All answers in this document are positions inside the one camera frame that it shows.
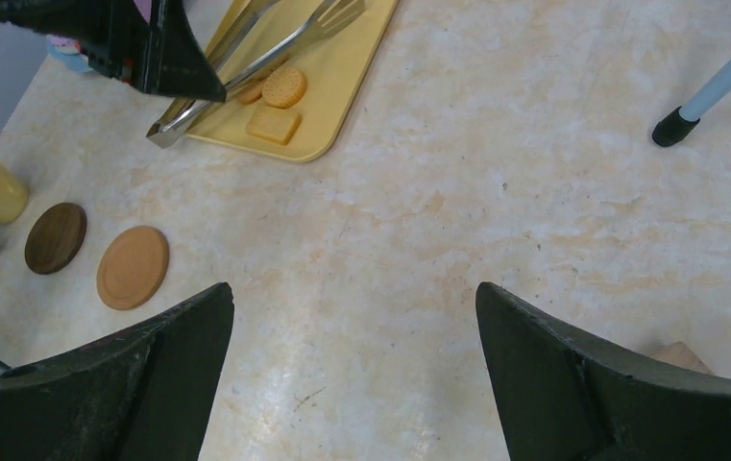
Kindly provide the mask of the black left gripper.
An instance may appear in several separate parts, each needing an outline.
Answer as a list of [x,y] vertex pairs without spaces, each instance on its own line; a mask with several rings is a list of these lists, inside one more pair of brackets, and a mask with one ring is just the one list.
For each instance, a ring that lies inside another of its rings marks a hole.
[[196,118],[227,103],[288,59],[344,30],[365,11],[363,1],[323,1],[294,32],[223,84],[219,71],[279,0],[233,1],[205,55],[191,30],[184,2],[155,0],[145,17],[135,1],[0,1],[0,23],[44,36],[76,40],[90,67],[149,95],[174,102],[146,133],[168,148]]

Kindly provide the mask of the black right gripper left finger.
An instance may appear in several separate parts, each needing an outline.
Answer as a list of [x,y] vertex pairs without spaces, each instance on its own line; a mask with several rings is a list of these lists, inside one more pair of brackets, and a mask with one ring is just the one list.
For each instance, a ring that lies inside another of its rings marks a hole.
[[133,326],[0,375],[0,460],[195,460],[233,325],[217,283]]

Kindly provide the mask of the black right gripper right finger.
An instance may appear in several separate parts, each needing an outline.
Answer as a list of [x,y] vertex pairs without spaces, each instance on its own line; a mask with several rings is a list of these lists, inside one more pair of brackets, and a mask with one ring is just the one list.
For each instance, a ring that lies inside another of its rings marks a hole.
[[731,379],[633,352],[491,282],[480,342],[513,460],[731,460]]

